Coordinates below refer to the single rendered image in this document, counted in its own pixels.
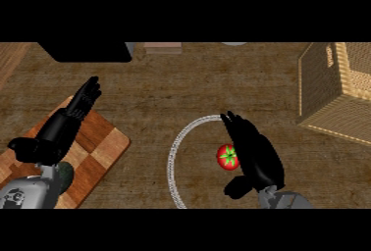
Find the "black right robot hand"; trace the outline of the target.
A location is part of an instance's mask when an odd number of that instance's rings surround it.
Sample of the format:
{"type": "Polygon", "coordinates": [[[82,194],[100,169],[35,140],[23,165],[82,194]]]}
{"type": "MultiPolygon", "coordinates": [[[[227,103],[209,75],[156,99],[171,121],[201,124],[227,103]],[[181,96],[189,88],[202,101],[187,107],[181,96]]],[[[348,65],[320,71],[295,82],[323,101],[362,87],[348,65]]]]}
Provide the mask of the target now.
{"type": "Polygon", "coordinates": [[[283,168],[273,146],[254,124],[232,112],[220,115],[241,163],[242,175],[235,176],[224,186],[224,194],[241,199],[254,189],[283,187],[283,168]]]}

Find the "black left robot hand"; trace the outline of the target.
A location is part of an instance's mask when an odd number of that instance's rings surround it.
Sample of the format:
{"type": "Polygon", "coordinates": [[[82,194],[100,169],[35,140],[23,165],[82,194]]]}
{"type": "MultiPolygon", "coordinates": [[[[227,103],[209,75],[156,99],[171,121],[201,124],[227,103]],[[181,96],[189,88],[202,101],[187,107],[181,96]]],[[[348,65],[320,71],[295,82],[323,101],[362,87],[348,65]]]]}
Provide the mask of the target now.
{"type": "Polygon", "coordinates": [[[7,147],[16,160],[51,166],[65,157],[94,102],[102,95],[99,78],[91,76],[79,87],[65,108],[59,108],[47,119],[37,136],[13,138],[7,147]]]}

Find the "red tomato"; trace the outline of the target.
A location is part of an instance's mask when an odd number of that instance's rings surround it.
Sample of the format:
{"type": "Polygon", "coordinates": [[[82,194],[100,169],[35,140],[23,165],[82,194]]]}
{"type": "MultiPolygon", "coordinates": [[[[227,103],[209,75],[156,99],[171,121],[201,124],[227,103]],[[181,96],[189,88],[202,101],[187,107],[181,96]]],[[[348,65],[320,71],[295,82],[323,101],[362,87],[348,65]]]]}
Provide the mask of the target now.
{"type": "Polygon", "coordinates": [[[239,159],[236,150],[232,144],[224,144],[217,149],[215,154],[217,164],[226,171],[233,171],[239,167],[239,159]]]}

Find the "round brown placemat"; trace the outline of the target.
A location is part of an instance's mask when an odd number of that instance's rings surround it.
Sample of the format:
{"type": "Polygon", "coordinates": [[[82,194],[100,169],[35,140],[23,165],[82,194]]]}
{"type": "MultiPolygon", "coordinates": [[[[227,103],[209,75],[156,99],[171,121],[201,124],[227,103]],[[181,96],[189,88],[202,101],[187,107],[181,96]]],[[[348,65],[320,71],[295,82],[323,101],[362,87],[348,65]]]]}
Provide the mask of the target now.
{"type": "Polygon", "coordinates": [[[251,191],[239,200],[223,189],[242,170],[224,171],[217,165],[218,147],[230,143],[218,115],[195,119],[177,133],[167,163],[171,198],[178,209],[255,209],[258,195],[251,191]]]}

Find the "wicker basket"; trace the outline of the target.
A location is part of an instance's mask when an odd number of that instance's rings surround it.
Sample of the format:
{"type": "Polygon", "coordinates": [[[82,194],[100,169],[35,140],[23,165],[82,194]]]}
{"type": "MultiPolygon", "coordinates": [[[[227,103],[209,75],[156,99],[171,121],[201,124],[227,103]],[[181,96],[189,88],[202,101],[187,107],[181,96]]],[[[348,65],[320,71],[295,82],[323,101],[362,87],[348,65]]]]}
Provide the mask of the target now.
{"type": "Polygon", "coordinates": [[[371,146],[371,42],[311,42],[297,89],[297,126],[371,146]]]}

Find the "checkered wooden cutting board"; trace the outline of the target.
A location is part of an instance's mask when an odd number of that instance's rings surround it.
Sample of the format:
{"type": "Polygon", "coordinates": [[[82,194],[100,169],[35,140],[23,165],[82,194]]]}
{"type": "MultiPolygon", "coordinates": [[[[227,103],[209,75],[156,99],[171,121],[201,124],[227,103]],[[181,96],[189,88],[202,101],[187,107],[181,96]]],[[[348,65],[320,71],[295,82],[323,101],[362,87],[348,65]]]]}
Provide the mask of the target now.
{"type": "MultiPolygon", "coordinates": [[[[73,209],[81,206],[128,144],[128,137],[103,116],[91,110],[62,159],[73,168],[73,180],[69,188],[59,196],[56,209],[73,209]]],[[[13,150],[7,149],[0,154],[0,189],[14,178],[37,176],[38,174],[39,169],[34,164],[23,164],[16,160],[13,150]]]]}

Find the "black appliance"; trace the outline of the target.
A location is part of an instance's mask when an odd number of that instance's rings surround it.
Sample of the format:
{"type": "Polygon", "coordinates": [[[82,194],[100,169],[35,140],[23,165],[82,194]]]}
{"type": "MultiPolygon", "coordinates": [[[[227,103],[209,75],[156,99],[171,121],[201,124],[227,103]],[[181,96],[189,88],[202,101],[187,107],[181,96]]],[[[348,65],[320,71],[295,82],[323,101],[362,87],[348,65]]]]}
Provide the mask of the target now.
{"type": "Polygon", "coordinates": [[[59,63],[127,63],[133,42],[41,42],[39,47],[59,63]]]}

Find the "pale wooden block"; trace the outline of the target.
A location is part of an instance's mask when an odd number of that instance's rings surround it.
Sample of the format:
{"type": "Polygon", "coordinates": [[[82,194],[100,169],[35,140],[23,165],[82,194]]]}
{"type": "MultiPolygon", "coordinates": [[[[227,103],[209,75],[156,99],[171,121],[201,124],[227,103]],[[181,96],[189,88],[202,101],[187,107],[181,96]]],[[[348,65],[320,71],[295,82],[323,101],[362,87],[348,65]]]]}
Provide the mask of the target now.
{"type": "Polygon", "coordinates": [[[178,42],[144,42],[143,48],[147,54],[180,54],[183,45],[178,42]]]}

